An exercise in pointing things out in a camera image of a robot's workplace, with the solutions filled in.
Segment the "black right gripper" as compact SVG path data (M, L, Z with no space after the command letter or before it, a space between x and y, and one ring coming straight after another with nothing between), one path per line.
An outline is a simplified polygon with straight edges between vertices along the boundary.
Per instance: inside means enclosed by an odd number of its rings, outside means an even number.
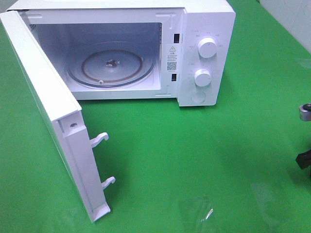
M295 161L301 169L306 169L311 165L311 151L298 154Z

